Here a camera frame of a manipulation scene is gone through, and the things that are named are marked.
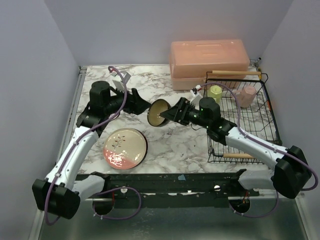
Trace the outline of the dark bowl cream inside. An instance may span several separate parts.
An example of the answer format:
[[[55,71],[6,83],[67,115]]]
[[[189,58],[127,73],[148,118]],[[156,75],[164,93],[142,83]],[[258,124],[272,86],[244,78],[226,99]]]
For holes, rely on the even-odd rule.
[[[170,108],[170,104],[164,99],[157,99],[156,101],[154,101],[147,112],[148,123],[152,127],[165,126],[169,121],[166,118],[161,117],[160,114]]]

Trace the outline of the yellow-green ceramic mug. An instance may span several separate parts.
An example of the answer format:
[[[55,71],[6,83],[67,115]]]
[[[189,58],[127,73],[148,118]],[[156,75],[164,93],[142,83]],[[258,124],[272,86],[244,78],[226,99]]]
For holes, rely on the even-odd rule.
[[[222,98],[223,89],[219,85],[212,85],[207,92],[207,95],[215,100],[218,104]]]

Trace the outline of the pink and cream plate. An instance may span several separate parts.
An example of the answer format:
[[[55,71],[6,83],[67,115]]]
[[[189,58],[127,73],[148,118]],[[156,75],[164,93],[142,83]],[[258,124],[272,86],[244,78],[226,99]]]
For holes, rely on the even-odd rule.
[[[106,139],[103,156],[114,169],[129,170],[138,166],[147,156],[148,141],[135,128],[120,128]]]

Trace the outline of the pink ceramic mug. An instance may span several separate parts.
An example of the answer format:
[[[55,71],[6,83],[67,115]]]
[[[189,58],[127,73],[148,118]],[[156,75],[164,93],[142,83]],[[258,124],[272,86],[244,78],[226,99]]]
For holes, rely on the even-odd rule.
[[[257,94],[257,90],[252,85],[245,85],[241,90],[234,91],[241,108],[248,108]]]

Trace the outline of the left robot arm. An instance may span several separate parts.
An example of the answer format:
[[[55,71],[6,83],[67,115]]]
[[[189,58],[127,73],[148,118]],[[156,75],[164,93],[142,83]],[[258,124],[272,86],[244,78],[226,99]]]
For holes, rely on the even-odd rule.
[[[80,203],[105,189],[107,176],[94,172],[84,180],[77,175],[87,154],[98,141],[108,123],[121,111],[140,115],[151,106],[138,90],[117,89],[106,81],[96,81],[89,91],[89,102],[77,119],[72,139],[53,169],[36,179],[32,192],[37,208],[58,218],[71,219]]]

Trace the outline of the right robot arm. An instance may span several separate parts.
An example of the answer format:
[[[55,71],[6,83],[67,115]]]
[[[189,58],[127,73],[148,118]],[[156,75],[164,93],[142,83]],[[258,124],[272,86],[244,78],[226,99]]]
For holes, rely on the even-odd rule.
[[[294,199],[312,176],[299,147],[280,146],[244,131],[221,116],[220,106],[211,97],[202,98],[198,109],[182,97],[160,116],[184,126],[192,123],[206,128],[211,140],[241,150],[264,163],[267,170],[245,170],[240,174],[238,182],[246,190],[276,190],[282,196]]]

